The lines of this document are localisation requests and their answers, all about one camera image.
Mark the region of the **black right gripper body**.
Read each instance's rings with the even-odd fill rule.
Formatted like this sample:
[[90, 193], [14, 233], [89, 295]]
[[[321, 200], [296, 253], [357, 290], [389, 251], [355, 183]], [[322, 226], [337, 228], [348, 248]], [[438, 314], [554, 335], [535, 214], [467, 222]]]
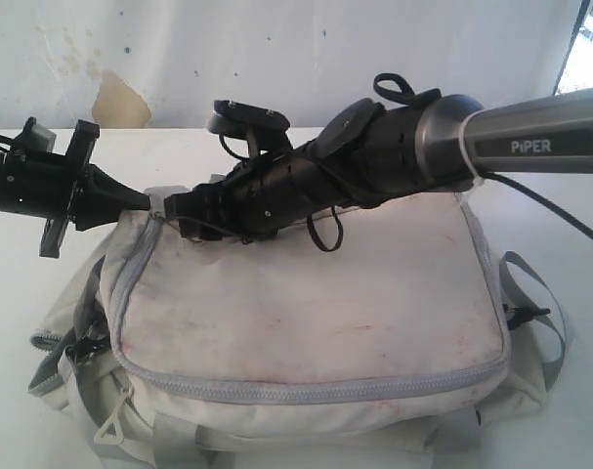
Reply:
[[272, 237], [292, 222], [345, 202], [345, 190], [300, 154], [240, 162], [223, 180], [196, 186], [203, 215], [192, 219], [224, 237]]

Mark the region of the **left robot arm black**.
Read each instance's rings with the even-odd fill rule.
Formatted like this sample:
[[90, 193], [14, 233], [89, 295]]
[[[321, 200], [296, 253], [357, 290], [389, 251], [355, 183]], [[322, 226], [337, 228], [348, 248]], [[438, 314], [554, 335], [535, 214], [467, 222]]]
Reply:
[[64, 154], [56, 134], [34, 117], [14, 138], [0, 135], [0, 212], [46, 221], [39, 255], [60, 257], [72, 223], [80, 231], [115, 223], [125, 210], [150, 209], [149, 197], [111, 178], [90, 162], [100, 126], [77, 122]]

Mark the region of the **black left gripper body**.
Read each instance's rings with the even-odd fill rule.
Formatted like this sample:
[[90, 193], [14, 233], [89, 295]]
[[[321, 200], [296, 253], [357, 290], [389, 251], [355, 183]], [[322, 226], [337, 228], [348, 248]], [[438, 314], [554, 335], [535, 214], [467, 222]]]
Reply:
[[39, 255], [59, 258], [61, 245], [71, 219], [72, 203], [80, 192], [79, 184], [100, 137], [100, 127], [86, 120], [78, 120], [65, 151], [61, 175], [55, 182], [53, 206], [46, 214], [40, 241]]

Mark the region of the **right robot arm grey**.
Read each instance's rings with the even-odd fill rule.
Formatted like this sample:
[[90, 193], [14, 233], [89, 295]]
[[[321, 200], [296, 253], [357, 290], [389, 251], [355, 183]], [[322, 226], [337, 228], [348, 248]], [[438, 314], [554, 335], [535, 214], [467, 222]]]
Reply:
[[184, 236], [264, 239], [335, 206], [462, 192], [485, 172], [593, 174], [593, 88], [494, 109], [464, 95], [394, 109], [363, 99], [315, 139], [256, 155], [164, 208]]

